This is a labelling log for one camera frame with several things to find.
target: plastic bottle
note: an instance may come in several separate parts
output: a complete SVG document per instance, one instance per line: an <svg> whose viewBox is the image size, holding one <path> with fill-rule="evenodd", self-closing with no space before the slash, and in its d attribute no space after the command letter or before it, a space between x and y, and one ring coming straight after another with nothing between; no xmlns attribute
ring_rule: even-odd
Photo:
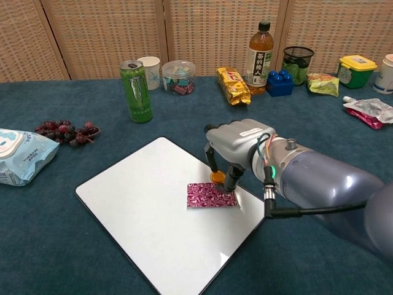
<svg viewBox="0 0 393 295"><path fill-rule="evenodd" d="M265 92L273 53L273 37L269 34L270 22L260 22L253 35L246 60L246 84L251 94Z"/></svg>

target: pink patterned wrapper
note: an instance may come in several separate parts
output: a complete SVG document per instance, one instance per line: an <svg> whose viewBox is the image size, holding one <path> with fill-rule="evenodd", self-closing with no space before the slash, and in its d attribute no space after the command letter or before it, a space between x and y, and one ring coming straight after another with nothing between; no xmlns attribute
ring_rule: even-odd
<svg viewBox="0 0 393 295"><path fill-rule="evenodd" d="M385 124L380 122L376 117L365 114L364 112L359 112L355 109L346 108L346 112L352 116L355 116L365 122L372 129L381 129Z"/></svg>
<svg viewBox="0 0 393 295"><path fill-rule="evenodd" d="M190 183L187 185L188 207L227 207L236 206L234 192L223 194L215 183Z"/></svg>

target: white paper cup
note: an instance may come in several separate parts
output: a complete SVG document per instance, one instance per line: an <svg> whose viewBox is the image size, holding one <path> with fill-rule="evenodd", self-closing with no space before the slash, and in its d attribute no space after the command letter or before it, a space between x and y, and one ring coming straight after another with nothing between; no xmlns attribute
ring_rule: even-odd
<svg viewBox="0 0 393 295"><path fill-rule="evenodd" d="M373 89L383 94L393 93L393 54L385 56Z"/></svg>
<svg viewBox="0 0 393 295"><path fill-rule="evenodd" d="M160 86L160 59L158 57L141 57L138 58L145 68L147 88L149 90L157 89Z"/></svg>

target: monster energy can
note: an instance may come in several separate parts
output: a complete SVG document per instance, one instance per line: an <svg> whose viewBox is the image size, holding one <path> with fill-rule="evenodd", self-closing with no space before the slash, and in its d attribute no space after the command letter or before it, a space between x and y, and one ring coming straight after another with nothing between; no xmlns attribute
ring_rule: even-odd
<svg viewBox="0 0 393 295"><path fill-rule="evenodd" d="M128 60L120 64L120 76L125 88L131 120L144 123L153 118L142 62Z"/></svg>

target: cable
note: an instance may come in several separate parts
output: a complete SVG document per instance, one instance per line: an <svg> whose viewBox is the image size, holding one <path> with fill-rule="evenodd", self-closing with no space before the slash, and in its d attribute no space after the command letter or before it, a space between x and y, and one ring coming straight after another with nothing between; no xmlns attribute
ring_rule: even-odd
<svg viewBox="0 0 393 295"><path fill-rule="evenodd" d="M273 134L273 135L269 138L268 143L266 144L267 161L269 161L269 159L270 159L269 149L270 149L271 142L273 141L273 139L274 139L276 136L277 136L277 134Z"/></svg>
<svg viewBox="0 0 393 295"><path fill-rule="evenodd" d="M349 205L342 205L342 206L299 209L299 212L301 215L339 213L339 212L361 209L361 208L364 208L366 206L366 204L367 204L367 201L363 201L360 203L352 203Z"/></svg>
<svg viewBox="0 0 393 295"><path fill-rule="evenodd" d="M268 140L270 137L270 133L262 133L262 135L260 137L258 137L258 142L257 142L257 151L258 151L258 155L263 159L263 155L262 152L260 151L260 145L262 143L264 143L266 140Z"/></svg>
<svg viewBox="0 0 393 295"><path fill-rule="evenodd" d="M362 209L367 204L367 201L363 201L359 203L352 203L352 204L341 205L341 206L320 207L320 208L306 208L306 209L276 208L276 201L274 199L275 185L273 180L273 169L271 168L271 166L265 166L263 170L265 172L265 180L263 182L265 192L267 190L270 191L273 190L273 194L270 193L265 195L264 192L266 218L290 218L290 217L302 217L303 215L340 213L340 212Z"/></svg>
<svg viewBox="0 0 393 295"><path fill-rule="evenodd" d="M332 214L352 210L362 209L366 206L367 201L360 203L353 203L342 206L321 207L321 208L276 208L275 202L269 207L268 215L272 218L289 218L289 217L302 217L303 215L317 215L317 214Z"/></svg>

